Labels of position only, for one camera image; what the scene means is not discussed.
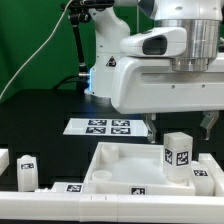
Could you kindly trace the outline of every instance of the green screen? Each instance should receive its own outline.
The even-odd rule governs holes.
[[[0,91],[20,66],[51,34],[61,16],[63,0],[0,0]],[[137,10],[115,8],[126,21],[131,34],[137,32]],[[139,31],[152,28],[153,21],[140,13]],[[95,62],[94,23],[80,24],[85,59],[90,68]],[[22,89],[50,89],[66,76],[77,74],[75,40],[67,16],[50,43],[25,67],[12,83],[4,99]],[[74,89],[74,84],[63,88]]]

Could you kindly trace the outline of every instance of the black table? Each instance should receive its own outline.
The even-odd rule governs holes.
[[[17,158],[37,157],[40,188],[54,182],[82,182],[98,142],[149,144],[146,137],[65,136],[70,118],[140,119],[140,115],[121,115],[111,106],[86,101],[75,91],[24,90],[0,105],[0,147],[9,149],[10,166],[0,177],[0,191],[17,191]],[[194,137],[193,158],[211,153],[224,167],[223,114],[212,130],[211,139],[198,137],[201,112],[160,114],[155,121],[159,144],[163,134],[182,131]],[[9,221],[5,223],[50,223]]]

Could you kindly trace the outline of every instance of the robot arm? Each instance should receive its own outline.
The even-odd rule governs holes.
[[[223,1],[147,1],[155,28],[122,40],[112,105],[124,114],[224,109]]]
[[[89,76],[89,88],[85,91],[86,98],[110,104],[114,69],[122,57],[119,44],[122,39],[130,36],[130,28],[124,21],[117,18],[111,6],[136,6],[137,3],[138,0],[74,0],[71,3],[69,9],[73,16],[70,14],[70,21],[75,34],[77,23],[87,23],[90,19],[93,19],[95,23],[96,63],[89,72],[84,62],[81,41],[76,43],[79,55],[79,75],[80,77]]]

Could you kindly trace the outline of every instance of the white block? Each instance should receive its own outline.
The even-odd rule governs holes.
[[[82,193],[83,184],[81,183],[67,183],[67,182],[55,182],[51,189],[51,192],[56,193]]]
[[[80,222],[117,222],[117,195],[83,195],[79,206]]]
[[[190,176],[193,138],[182,132],[164,135],[163,172],[171,181]]]
[[[211,172],[215,182],[214,196],[224,197],[224,172],[211,154],[199,154],[200,164],[204,164]]]
[[[118,222],[223,224],[223,198],[118,195]]]
[[[0,149],[0,176],[9,165],[9,151],[8,149]]]
[[[0,218],[15,220],[79,221],[80,195],[65,193],[0,192]]]
[[[192,179],[195,185],[196,196],[213,196],[214,180],[209,169],[202,164],[191,164]]]
[[[18,191],[35,191],[38,189],[38,171],[36,157],[23,156],[17,159]]]

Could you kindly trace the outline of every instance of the printed marker sheet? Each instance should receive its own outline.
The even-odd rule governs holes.
[[[148,134],[142,120],[70,119],[64,135],[143,136]]]

